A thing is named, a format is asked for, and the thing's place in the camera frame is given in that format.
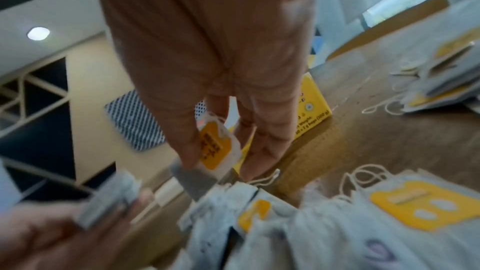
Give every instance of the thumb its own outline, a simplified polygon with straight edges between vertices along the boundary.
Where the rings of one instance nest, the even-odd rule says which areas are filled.
[[[193,168],[200,159],[200,134],[195,120],[195,107],[187,110],[155,111],[167,142],[180,157],[186,169]]]

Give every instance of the hand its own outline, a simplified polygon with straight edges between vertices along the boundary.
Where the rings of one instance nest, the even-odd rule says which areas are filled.
[[[72,221],[81,203],[19,204],[0,215],[0,269],[104,269],[151,196],[143,192],[127,212],[118,209],[89,231]]]
[[[142,101],[187,168],[200,157],[195,105],[226,118],[245,145],[248,181],[294,138],[315,0],[101,0],[115,48]]]

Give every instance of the stack of tea bags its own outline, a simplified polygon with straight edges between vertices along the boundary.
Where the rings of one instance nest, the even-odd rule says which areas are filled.
[[[480,95],[480,40],[471,41],[417,67],[392,74],[418,76],[400,101],[404,112],[463,102],[476,106],[480,112],[477,99]]]

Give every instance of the ceiling light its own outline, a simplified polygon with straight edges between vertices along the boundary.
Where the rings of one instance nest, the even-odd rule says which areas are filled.
[[[42,41],[50,35],[50,30],[43,26],[36,26],[26,36],[33,41]]]

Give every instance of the yellow box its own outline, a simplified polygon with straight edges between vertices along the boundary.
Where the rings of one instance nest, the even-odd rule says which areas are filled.
[[[300,89],[301,94],[298,101],[298,124],[296,125],[295,139],[332,115],[329,105],[325,101],[322,93],[320,93],[310,73],[307,72],[303,76]],[[240,167],[247,156],[251,142],[252,138],[250,138],[241,150],[240,160],[233,166],[233,169],[237,173],[240,172]]]

